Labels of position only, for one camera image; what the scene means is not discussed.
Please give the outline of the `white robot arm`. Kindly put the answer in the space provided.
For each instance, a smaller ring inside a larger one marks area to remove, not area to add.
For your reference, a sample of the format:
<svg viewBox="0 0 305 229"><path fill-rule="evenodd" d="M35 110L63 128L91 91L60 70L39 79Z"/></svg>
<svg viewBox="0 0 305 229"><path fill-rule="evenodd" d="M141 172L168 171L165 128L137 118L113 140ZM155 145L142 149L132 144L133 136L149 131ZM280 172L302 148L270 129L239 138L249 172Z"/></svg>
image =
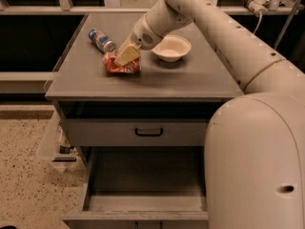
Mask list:
<svg viewBox="0 0 305 229"><path fill-rule="evenodd" d="M193 22L242 91L205 135L209 229L305 229L305 76L210 0L160 0L120 49L150 50Z"/></svg>

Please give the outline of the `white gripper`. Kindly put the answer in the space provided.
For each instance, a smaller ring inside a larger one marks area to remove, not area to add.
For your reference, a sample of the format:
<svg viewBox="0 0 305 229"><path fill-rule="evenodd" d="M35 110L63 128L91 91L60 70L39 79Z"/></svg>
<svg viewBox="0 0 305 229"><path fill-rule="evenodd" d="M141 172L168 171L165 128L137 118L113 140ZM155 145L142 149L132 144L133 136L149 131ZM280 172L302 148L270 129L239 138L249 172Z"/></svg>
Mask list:
<svg viewBox="0 0 305 229"><path fill-rule="evenodd" d="M155 46L156 36L145 16L139 18L132 28L132 33L128 35L119 47L118 55L114 60L117 66L125 66L140 56L140 50L134 45L134 42L143 50L150 50Z"/></svg>

